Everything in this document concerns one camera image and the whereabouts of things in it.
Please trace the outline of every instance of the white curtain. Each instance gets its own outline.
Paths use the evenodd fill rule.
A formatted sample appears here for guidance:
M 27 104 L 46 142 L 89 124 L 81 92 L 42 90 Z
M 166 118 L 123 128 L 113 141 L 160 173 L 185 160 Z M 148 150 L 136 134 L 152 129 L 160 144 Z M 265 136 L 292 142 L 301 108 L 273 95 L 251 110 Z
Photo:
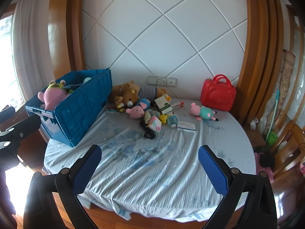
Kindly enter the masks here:
M 37 57 L 36 8 L 37 0 L 17 0 L 13 17 L 13 58 L 25 101 L 44 88 L 44 78 Z

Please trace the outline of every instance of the sunlight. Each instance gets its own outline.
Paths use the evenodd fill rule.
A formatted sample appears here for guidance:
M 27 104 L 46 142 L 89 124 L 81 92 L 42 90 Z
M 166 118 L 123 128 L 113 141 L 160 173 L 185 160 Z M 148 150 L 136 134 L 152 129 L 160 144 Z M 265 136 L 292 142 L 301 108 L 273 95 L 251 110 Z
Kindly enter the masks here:
M 12 17 L 0 20 L 0 110 L 6 105 L 16 108 L 23 102 L 13 60 Z
M 16 214 L 23 216 L 26 196 L 34 171 L 19 163 L 16 167 L 5 171 L 5 174 L 6 184 L 10 191 L 11 202 L 16 209 Z
M 279 202 L 282 197 L 284 196 L 284 192 L 279 194 L 278 196 L 274 197 L 275 200 L 275 206 L 276 206 L 276 214 L 277 214 L 277 218 L 283 216 L 284 211 L 283 211 L 283 204 L 281 202 Z

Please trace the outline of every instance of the bag handle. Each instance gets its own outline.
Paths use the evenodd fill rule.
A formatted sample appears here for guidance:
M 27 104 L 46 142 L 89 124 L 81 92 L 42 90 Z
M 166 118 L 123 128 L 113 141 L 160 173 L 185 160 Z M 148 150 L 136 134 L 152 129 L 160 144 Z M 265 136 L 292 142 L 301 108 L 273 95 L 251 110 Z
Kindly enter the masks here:
M 225 75 L 223 75 L 223 74 L 218 74 L 218 75 L 214 76 L 213 81 L 216 84 L 216 83 L 219 83 L 219 81 L 221 79 L 225 79 L 226 80 L 226 84 L 228 85 L 228 87 L 232 87 L 232 84 L 231 84 L 230 80 Z

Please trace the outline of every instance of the blue stain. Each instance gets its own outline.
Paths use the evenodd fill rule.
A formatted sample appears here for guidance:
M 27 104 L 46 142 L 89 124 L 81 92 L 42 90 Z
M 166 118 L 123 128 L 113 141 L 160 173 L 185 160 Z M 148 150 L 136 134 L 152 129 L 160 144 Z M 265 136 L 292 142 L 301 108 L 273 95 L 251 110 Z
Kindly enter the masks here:
M 120 208 L 119 215 L 125 216 L 125 213 L 126 213 L 126 210 Z
M 172 151 L 174 149 L 174 146 L 173 145 L 167 145 L 166 146 L 166 150 L 167 151 Z
M 131 166 L 131 169 L 137 170 L 137 169 L 141 168 L 143 166 L 143 164 L 144 163 L 142 161 L 138 161 Z
M 162 187 L 163 188 L 167 188 L 168 186 L 170 186 L 170 184 L 173 182 L 173 179 L 166 179 L 163 184 Z
M 195 205 L 196 204 L 196 202 L 197 202 L 197 197 L 194 197 L 193 199 L 192 199 L 192 203 L 193 203 L 193 205 Z
M 219 125 L 217 126 L 214 126 L 213 124 L 215 123 L 218 123 L 218 122 L 214 122 L 214 121 L 211 121 L 211 120 L 202 120 L 202 122 L 204 124 L 206 124 L 208 127 L 212 128 L 212 129 L 215 129 L 215 130 L 224 130 L 222 127 L 220 127 Z
M 132 154 L 134 152 L 134 150 L 133 150 L 134 146 L 135 146 L 135 143 L 131 143 L 131 144 L 127 145 L 122 150 L 122 152 L 125 153 L 125 154 Z
M 150 160 L 144 166 L 152 166 L 152 165 L 155 165 L 155 164 L 156 164 L 156 162 L 154 160 Z
M 114 135 L 118 135 L 118 134 L 120 134 L 120 132 L 122 131 L 122 129 L 121 128 L 117 128 L 117 129 L 115 129 L 114 130 Z
M 201 215 L 201 214 L 197 214 L 197 213 L 194 214 L 193 216 L 194 216 L 196 219 L 201 219 L 201 218 L 202 218 L 202 215 Z
M 153 185 L 159 184 L 162 180 L 164 180 L 165 174 L 163 173 L 155 173 L 145 177 L 145 183 L 147 183 L 147 189 L 150 189 Z
M 140 133 L 135 130 L 127 131 L 118 136 L 118 140 L 122 141 L 137 141 L 140 138 Z

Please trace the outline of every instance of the window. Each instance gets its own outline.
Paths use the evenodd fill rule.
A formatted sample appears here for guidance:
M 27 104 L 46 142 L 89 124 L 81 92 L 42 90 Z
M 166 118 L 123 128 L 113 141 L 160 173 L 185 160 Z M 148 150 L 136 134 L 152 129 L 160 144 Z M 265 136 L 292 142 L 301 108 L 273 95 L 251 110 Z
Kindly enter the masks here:
M 13 60 L 12 21 L 12 15 L 0 20 L 0 111 L 6 105 L 16 108 L 23 102 Z

